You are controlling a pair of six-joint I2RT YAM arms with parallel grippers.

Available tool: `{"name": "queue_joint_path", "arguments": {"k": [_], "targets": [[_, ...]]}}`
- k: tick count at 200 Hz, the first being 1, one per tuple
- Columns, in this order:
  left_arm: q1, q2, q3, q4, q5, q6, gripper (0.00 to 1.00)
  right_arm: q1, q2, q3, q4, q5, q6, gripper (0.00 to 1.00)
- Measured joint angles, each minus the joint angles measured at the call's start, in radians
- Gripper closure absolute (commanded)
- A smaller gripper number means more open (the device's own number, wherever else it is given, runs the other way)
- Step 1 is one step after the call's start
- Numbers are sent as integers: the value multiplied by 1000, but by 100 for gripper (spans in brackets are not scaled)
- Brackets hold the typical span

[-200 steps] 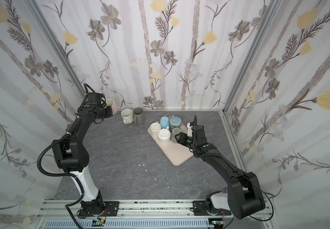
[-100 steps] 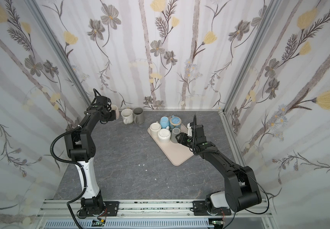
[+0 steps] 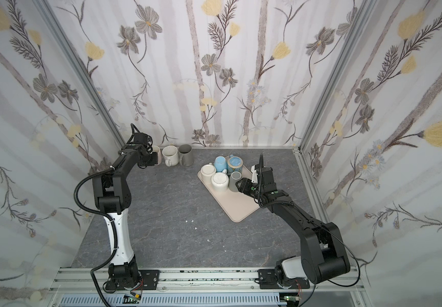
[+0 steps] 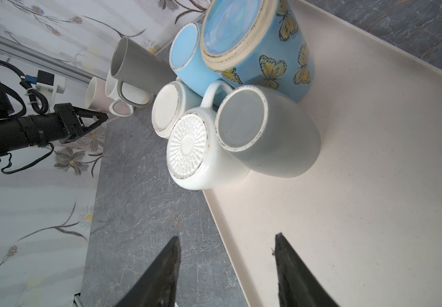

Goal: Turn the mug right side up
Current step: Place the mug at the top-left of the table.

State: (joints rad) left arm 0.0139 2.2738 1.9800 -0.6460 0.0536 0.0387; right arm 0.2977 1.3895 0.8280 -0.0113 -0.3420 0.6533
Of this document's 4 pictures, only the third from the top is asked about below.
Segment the pink mug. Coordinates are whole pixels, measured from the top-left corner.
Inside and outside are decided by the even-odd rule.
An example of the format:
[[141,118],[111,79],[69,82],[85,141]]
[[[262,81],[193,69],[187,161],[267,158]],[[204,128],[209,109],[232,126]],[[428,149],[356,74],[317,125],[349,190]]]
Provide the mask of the pink mug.
[[153,145],[153,152],[156,154],[156,166],[162,163],[162,151],[159,146]]

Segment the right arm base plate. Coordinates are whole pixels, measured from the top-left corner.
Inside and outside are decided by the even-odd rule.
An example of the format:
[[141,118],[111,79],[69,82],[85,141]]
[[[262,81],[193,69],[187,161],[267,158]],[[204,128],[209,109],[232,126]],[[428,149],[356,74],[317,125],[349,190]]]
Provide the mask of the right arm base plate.
[[259,269],[255,282],[261,290],[300,290],[310,289],[306,278],[288,278],[281,269]]

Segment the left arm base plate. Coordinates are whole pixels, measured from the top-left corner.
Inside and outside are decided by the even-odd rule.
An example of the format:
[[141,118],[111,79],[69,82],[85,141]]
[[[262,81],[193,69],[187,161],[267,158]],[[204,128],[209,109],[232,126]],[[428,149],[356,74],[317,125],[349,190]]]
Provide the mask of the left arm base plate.
[[104,282],[102,289],[106,293],[118,290],[156,290],[159,276],[159,270],[140,270],[137,273],[115,272]]

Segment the large grey mug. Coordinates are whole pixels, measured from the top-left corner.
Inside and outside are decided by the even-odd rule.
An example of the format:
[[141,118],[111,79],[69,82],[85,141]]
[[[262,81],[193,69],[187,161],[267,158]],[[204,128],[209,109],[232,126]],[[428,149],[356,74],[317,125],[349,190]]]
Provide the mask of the large grey mug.
[[189,144],[183,144],[178,148],[179,163],[181,166],[190,167],[194,164],[193,148]]

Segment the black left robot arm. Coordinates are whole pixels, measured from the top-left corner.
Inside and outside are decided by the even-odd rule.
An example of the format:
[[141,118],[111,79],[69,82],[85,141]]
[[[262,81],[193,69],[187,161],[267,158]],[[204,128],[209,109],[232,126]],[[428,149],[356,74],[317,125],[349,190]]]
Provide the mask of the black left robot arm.
[[137,166],[146,168],[158,162],[153,152],[153,139],[141,132],[133,132],[128,142],[120,149],[119,157],[101,174],[92,179],[94,201],[98,211],[105,215],[110,250],[110,278],[139,281],[139,270],[135,253],[130,243],[128,212],[132,201],[127,177]]

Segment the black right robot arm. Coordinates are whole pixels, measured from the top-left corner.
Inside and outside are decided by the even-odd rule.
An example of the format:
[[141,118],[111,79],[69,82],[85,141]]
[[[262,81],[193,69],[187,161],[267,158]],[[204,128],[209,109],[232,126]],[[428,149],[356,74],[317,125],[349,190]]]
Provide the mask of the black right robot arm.
[[313,284],[328,281],[350,272],[351,264],[339,228],[323,223],[296,205],[285,191],[278,189],[273,170],[261,163],[255,165],[251,179],[236,184],[240,193],[255,200],[283,219],[300,238],[300,264]]

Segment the blue butterfly mug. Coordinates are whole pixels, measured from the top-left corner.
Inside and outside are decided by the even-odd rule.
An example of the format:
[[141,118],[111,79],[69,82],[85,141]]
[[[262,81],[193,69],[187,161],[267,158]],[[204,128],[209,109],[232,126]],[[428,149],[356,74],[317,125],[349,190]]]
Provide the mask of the blue butterfly mug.
[[227,174],[230,175],[233,172],[242,172],[243,171],[243,160],[241,157],[230,155],[226,156],[227,162]]

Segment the cream yellow mug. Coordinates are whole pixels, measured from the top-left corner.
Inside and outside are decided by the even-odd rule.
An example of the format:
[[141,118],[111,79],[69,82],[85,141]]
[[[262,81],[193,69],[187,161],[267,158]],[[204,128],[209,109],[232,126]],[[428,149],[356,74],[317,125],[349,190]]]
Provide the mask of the cream yellow mug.
[[179,164],[179,151],[176,146],[169,145],[163,148],[162,155],[167,167],[176,166]]

